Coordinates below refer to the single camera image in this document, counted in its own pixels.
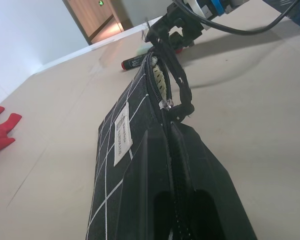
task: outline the wooden door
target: wooden door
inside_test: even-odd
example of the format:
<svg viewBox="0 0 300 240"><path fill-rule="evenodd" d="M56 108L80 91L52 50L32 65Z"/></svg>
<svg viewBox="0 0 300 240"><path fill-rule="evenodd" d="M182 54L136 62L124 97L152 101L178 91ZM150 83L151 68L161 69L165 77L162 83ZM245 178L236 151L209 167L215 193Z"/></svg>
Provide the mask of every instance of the wooden door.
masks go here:
<svg viewBox="0 0 300 240"><path fill-rule="evenodd" d="M80 21L88 37L93 36L105 22L111 17L112 11L108 0L102 0L102 6L98 0L67 0Z"/></svg>

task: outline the white label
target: white label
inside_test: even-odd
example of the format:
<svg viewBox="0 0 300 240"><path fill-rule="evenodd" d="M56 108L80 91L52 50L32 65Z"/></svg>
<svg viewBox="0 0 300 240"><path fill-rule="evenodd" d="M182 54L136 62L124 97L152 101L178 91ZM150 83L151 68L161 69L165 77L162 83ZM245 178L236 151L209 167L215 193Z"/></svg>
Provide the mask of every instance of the white label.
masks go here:
<svg viewBox="0 0 300 240"><path fill-rule="evenodd" d="M114 166L122 159L132 146L129 120L129 103L127 102L115 122Z"/></svg>

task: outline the floor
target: floor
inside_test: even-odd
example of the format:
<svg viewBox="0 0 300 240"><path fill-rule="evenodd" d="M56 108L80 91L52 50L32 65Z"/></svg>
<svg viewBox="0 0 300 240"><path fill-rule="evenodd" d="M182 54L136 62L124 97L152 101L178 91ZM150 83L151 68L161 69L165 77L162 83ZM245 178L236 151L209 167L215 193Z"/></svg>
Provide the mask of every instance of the floor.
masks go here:
<svg viewBox="0 0 300 240"><path fill-rule="evenodd" d="M97 43L121 32L118 23L112 18L108 24L92 39L92 43Z"/></svg>
<svg viewBox="0 0 300 240"><path fill-rule="evenodd" d="M292 0L264 0L271 7L276 9L279 12L284 12ZM291 12L288 14L288 17L300 26L300 3L294 7Z"/></svg>
<svg viewBox="0 0 300 240"><path fill-rule="evenodd" d="M250 0L216 21L252 29L277 14ZM195 106L184 123L228 170L258 239L300 240L300 27L285 19L253 38L209 29L195 43L178 56ZM2 102L0 123L23 118L0 151L0 240L85 239L98 127L137 72L122 60L141 45L140 32L110 42Z"/></svg>

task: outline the white wall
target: white wall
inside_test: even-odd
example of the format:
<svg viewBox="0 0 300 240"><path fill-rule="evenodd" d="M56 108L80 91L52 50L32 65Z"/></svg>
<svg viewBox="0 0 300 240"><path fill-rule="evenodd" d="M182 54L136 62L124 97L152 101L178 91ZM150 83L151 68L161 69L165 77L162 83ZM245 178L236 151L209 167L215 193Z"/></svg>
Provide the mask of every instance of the white wall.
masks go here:
<svg viewBox="0 0 300 240"><path fill-rule="evenodd" d="M87 45L62 0L0 0L0 102L42 65Z"/></svg>
<svg viewBox="0 0 300 240"><path fill-rule="evenodd" d="M147 20L166 14L172 0L121 0L132 25L135 27Z"/></svg>

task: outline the doorway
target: doorway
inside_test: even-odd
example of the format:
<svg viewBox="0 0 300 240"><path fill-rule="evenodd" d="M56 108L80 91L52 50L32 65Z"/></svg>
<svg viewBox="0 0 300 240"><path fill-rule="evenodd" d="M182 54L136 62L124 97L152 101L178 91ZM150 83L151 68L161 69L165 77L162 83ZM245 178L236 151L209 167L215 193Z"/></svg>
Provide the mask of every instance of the doorway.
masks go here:
<svg viewBox="0 0 300 240"><path fill-rule="evenodd" d="M110 0L63 0L88 44L122 32Z"/></svg>

